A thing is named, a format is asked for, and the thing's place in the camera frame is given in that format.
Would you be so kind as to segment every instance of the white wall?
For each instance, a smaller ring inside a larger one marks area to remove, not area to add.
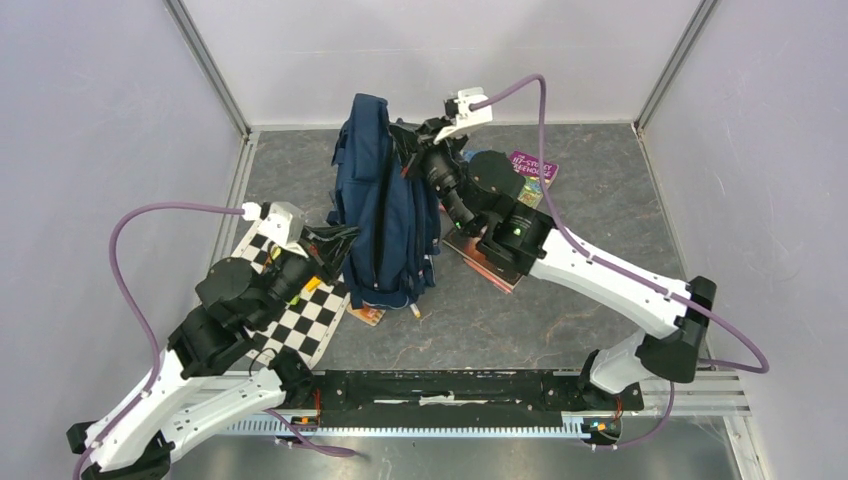
[[[69,478],[65,430],[151,365],[109,271],[112,226],[152,201],[221,204],[239,138],[162,2],[4,2],[0,58],[0,476]],[[155,213],[121,238],[163,343],[218,222]]]
[[[687,273],[772,361],[744,385],[781,480],[848,468],[846,18],[838,0],[721,2],[647,127]]]
[[[534,72],[550,83],[549,120],[629,121],[698,1],[185,3],[248,121],[302,125],[340,124],[360,91],[388,98],[393,118],[430,118],[449,92]],[[537,95],[497,120],[534,120]]]

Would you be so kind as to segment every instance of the yellow object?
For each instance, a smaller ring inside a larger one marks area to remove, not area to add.
[[[318,277],[312,277],[312,280],[310,280],[304,288],[306,288],[307,292],[314,292],[315,289],[318,288],[318,285],[321,285],[321,279]]]

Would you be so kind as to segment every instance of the backpack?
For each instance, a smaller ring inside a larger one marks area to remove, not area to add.
[[[335,209],[327,223],[360,228],[342,268],[356,309],[404,308],[436,285],[439,199],[425,179],[401,176],[387,105],[383,98],[357,94],[332,160],[338,167]]]

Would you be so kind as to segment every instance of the black and white checkerboard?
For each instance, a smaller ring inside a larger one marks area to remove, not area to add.
[[[257,232],[259,223],[254,222],[233,252],[234,257],[250,260],[257,272],[262,271],[268,259],[268,246],[271,243]],[[279,352],[286,346],[297,350],[306,365],[313,368],[327,350],[348,302],[350,295],[341,281],[336,285],[325,285],[322,282],[312,292],[304,289],[300,292],[300,300],[286,309],[282,318],[271,322],[264,332],[251,332],[261,348],[249,351],[246,356],[256,358],[256,363],[267,365],[274,354],[270,351],[262,353],[263,350],[272,348]]]

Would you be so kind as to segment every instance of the glossy gray floor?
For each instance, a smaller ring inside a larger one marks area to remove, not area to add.
[[[535,126],[488,127],[469,148],[538,152]],[[335,131],[260,135],[247,200],[286,200],[321,224],[330,209]],[[547,127],[549,161],[560,165],[551,192],[566,224],[593,244],[654,272],[680,264],[649,170],[629,125]],[[246,231],[241,225],[237,238]],[[345,317],[319,369],[579,368],[595,348],[635,326],[563,287],[525,278],[512,295],[495,289],[452,251],[436,259],[438,286],[377,327]],[[239,362],[234,370],[245,370]],[[625,439],[655,419],[625,420]],[[274,447],[268,439],[215,437],[174,466],[174,480],[313,479],[734,479],[724,424],[681,419],[642,446],[592,454],[556,440],[324,439],[362,452],[340,460]]]
[[[331,206],[336,135],[263,132],[247,200],[286,200],[300,206],[310,223],[322,224]],[[537,139],[535,126],[487,127],[472,135],[468,148],[536,154]],[[560,166],[550,190],[566,225],[648,270],[681,275],[629,125],[548,126],[545,152]],[[544,202],[541,208],[547,211]],[[246,230],[241,227],[237,238]],[[376,327],[346,316],[318,368],[579,368],[593,349],[635,331],[621,315],[564,287],[524,278],[507,295],[448,248],[435,262],[438,285],[418,302],[420,320],[408,309],[388,312]]]

